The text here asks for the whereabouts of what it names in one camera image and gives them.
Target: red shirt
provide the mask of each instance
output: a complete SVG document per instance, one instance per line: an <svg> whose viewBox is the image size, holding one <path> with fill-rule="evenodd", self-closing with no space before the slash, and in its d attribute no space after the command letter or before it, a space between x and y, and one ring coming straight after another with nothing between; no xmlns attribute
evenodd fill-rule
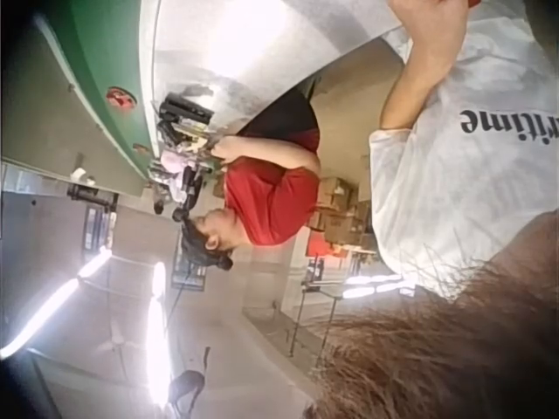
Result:
<svg viewBox="0 0 559 419"><path fill-rule="evenodd" d="M316 153L318 129L291 134ZM225 206L235 210L252 244L282 244L313 215L319 178L304 168L287 170L269 161L237 159L225 174Z"/></svg>

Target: cable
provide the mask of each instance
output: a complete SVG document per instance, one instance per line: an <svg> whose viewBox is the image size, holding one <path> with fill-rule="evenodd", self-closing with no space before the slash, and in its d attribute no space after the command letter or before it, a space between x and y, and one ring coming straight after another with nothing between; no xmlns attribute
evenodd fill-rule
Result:
<svg viewBox="0 0 559 419"><path fill-rule="evenodd" d="M189 271L186 274L186 278L184 279L185 282L189 280L191 273L192 273L192 265L189 263ZM173 317L173 314L175 313L176 305L178 304L178 300L181 298L181 294L183 293L183 289L184 289L184 286L181 286L181 289L179 290L178 294L176 295L175 302L173 303L173 306L171 307L171 311L169 313L169 316L167 317L167 323L165 324L165 333L167 333L167 331L169 329L171 318Z"/></svg>

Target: equipment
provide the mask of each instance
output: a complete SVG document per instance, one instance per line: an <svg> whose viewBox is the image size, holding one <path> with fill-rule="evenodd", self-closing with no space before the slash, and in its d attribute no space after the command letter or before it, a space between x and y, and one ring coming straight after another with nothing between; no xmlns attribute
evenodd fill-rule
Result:
<svg viewBox="0 0 559 419"><path fill-rule="evenodd" d="M188 216L197 203L204 178L211 174L217 162L210 154L219 136L208 131L213 112L184 97L170 93L160 105L157 131L163 150L174 154L182 173L171 173L161 161L153 160L148 174L153 182L169 187L173 201L178 203L173 212L177 222Z"/></svg>

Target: white t-shirt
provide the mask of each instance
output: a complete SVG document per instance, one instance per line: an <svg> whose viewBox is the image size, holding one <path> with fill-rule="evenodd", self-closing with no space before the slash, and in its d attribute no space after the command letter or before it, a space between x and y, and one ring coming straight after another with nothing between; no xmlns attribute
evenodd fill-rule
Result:
<svg viewBox="0 0 559 419"><path fill-rule="evenodd" d="M403 29L385 39L408 58ZM497 3L471 10L456 65L412 130L369 138L373 228L389 268L454 297L457 268L491 259L559 207L557 102L527 21Z"/></svg>

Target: hand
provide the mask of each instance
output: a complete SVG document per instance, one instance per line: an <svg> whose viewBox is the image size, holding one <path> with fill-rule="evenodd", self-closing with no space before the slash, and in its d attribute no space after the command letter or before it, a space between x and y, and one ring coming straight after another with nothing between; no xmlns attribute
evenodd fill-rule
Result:
<svg viewBox="0 0 559 419"><path fill-rule="evenodd" d="M389 0L413 40L413 54L426 72L443 78L466 36L468 0Z"/></svg>
<svg viewBox="0 0 559 419"><path fill-rule="evenodd" d="M223 164L229 164L237 160L243 154L243 137L226 135L211 150L211 155L223 159Z"/></svg>

